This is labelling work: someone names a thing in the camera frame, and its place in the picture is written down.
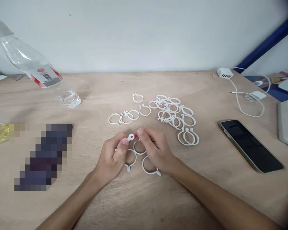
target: left hand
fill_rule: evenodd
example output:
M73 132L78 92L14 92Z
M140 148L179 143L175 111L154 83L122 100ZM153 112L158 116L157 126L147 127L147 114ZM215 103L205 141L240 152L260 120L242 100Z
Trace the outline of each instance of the left hand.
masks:
M114 180L124 167L129 145L127 137L126 133L120 133L103 143L99 160L92 171L103 186Z

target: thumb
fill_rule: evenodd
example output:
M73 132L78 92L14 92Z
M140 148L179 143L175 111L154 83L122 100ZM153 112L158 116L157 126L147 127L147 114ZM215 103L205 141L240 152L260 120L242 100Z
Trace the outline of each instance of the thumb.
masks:
M143 129L138 129L137 134L147 151L153 151L154 148L156 148L155 144Z
M117 146L117 150L114 153L117 157L126 157L127 150L128 150L129 141L127 138L122 139Z

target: charging cable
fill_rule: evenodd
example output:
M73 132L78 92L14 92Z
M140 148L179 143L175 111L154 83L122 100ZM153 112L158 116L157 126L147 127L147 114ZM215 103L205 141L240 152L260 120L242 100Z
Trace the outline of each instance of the charging cable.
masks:
M237 68L237 69L246 70L246 69L244 69L244 68L239 68L239 67L230 67L230 68ZM264 94L266 94L266 93L270 90L271 81L270 81L270 79L269 79L266 75L263 75L263 74L261 74L261 73L258 73L258 74L260 74L261 76L266 77L266 78L268 79L269 86L268 86L267 91L264 92ZM245 115L247 115L247 116L250 116L250 117L261 117L261 116L263 115L264 111L265 111L265 106L263 105L263 103L261 103L261 101L259 101L256 97L254 97L253 95L251 95L251 94L249 94L249 93L238 92L238 89L237 89L236 85L232 82L232 80L231 80L231 79L227 79L227 80L229 80L229 81L233 84L233 86L234 86L234 88L235 88L235 90L236 90L236 91L233 91L233 92L230 92L230 93L235 93L235 94L236 94L237 104L238 104L238 106L239 106L239 109L240 109L241 113L243 113L243 114L245 114ZM256 101L258 101L258 102L261 104L261 106L262 106L262 112L261 112L261 114L258 115L258 116L253 116L253 115L250 115L250 114L247 114L247 113L243 112L243 110L242 110L242 108L241 108L241 105L240 105L240 103L239 103L238 93L249 95L249 96L251 96L252 98L254 98Z

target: forearm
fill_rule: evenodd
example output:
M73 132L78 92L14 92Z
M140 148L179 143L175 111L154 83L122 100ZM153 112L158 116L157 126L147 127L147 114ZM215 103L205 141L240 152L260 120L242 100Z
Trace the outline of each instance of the forearm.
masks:
M280 229L267 216L194 172L180 160L168 173L192 192L227 230Z
M72 229L91 200L104 186L94 172L91 172L76 191L37 230Z

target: smartphone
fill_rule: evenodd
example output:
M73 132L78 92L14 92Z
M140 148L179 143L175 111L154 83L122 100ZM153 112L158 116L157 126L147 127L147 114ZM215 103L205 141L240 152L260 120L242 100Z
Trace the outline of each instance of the smartphone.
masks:
M218 125L255 171L270 173L284 169L282 163L240 121L220 121Z

